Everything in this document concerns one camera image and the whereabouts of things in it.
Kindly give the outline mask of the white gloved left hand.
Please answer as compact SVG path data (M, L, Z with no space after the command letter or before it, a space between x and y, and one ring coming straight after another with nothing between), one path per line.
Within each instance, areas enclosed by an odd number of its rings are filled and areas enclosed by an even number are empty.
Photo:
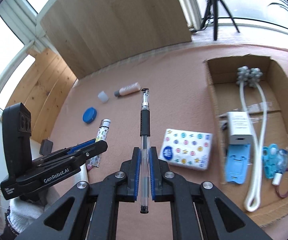
M56 189L50 187L45 194L46 204L26 202L19 197L10 200L9 208L6 212L6 222L11 231L15 233L16 236L22 233L49 209L59 197L60 195Z

